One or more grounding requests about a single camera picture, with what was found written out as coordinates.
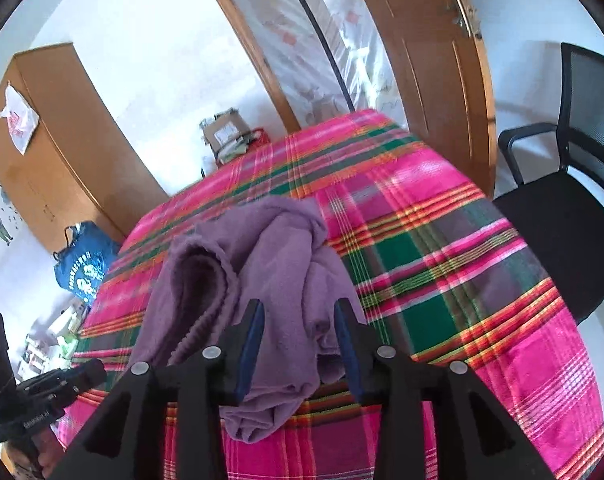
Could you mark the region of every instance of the folded fabric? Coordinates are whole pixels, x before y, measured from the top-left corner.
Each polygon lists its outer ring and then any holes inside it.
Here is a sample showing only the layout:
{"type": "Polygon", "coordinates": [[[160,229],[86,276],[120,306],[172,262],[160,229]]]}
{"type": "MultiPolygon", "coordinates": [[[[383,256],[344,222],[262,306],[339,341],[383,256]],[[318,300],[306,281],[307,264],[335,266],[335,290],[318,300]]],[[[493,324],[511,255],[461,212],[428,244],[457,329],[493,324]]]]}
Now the folded fabric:
{"type": "Polygon", "coordinates": [[[249,300],[265,308],[264,336],[242,405],[222,407],[227,433],[258,442],[280,428],[320,382],[344,374],[333,304],[364,313],[313,199],[269,196],[232,208],[177,238],[148,302],[129,363],[179,364],[238,323],[249,300]]]}

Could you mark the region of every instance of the plaid tablecloth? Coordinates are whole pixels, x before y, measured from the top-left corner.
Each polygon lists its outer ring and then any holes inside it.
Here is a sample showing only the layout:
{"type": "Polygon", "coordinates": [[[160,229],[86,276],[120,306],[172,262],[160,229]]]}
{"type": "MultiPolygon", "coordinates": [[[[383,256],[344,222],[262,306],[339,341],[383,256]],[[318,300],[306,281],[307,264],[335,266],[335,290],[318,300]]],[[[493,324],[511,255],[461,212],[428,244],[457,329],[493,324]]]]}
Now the plaid tablecloth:
{"type": "MultiPolygon", "coordinates": [[[[171,240],[196,222],[268,193],[313,196],[367,320],[380,337],[438,364],[464,360],[561,479],[583,478],[604,452],[594,372],[554,284],[515,229],[450,164],[374,111],[250,153],[138,223],[98,293],[75,362],[100,358],[101,390],[68,409],[69,443],[124,370],[171,240]]],[[[175,478],[176,408],[164,476],[175,478]]],[[[224,434],[232,480],[372,477],[380,410],[345,384],[323,387],[288,423],[249,446],[224,434]]],[[[426,460],[437,476],[432,414],[426,460]]]]}

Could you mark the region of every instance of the blue tote bag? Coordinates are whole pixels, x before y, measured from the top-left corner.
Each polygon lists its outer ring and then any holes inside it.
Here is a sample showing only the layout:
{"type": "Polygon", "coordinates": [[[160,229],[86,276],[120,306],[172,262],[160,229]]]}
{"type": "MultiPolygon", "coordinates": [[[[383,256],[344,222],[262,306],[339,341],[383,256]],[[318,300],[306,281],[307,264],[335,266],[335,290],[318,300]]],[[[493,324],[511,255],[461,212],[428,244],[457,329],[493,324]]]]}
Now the blue tote bag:
{"type": "Polygon", "coordinates": [[[56,280],[59,286],[91,305],[121,245],[91,221],[67,227],[64,236],[66,248],[53,253],[57,261],[54,267],[56,280]]]}

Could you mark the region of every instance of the brown wardrobe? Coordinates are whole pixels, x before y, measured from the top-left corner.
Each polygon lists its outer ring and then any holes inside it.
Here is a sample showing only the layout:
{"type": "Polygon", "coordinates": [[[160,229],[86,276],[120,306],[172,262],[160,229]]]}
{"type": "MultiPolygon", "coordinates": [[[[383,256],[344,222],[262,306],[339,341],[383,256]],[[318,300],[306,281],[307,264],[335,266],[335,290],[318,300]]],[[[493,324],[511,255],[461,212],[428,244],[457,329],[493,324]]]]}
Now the brown wardrobe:
{"type": "Polygon", "coordinates": [[[21,155],[0,119],[0,183],[48,251],[63,248],[64,228],[84,220],[122,241],[167,200],[104,106],[73,44],[16,54],[0,84],[0,111],[8,82],[40,124],[21,155]]]}

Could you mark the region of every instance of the silver screw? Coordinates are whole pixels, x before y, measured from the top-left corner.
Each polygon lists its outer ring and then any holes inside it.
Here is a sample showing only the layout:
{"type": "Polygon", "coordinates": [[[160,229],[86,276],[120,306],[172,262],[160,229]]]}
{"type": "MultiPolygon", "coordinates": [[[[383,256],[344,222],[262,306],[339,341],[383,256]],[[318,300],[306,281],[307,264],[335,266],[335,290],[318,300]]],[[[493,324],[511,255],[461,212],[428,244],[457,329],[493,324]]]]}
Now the silver screw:
{"type": "Polygon", "coordinates": [[[468,371],[467,364],[462,361],[453,361],[448,368],[450,368],[453,373],[458,375],[464,375],[468,371]]]}
{"type": "Polygon", "coordinates": [[[217,346],[207,346],[202,351],[202,357],[205,359],[217,359],[222,355],[222,350],[217,346]]]}
{"type": "Polygon", "coordinates": [[[378,355],[383,359],[392,359],[396,356],[396,349],[392,346],[382,345],[378,348],[378,355]]]}
{"type": "Polygon", "coordinates": [[[135,363],[131,367],[131,373],[133,373],[133,375],[144,375],[147,372],[148,372],[148,363],[145,363],[144,361],[135,363]]]}

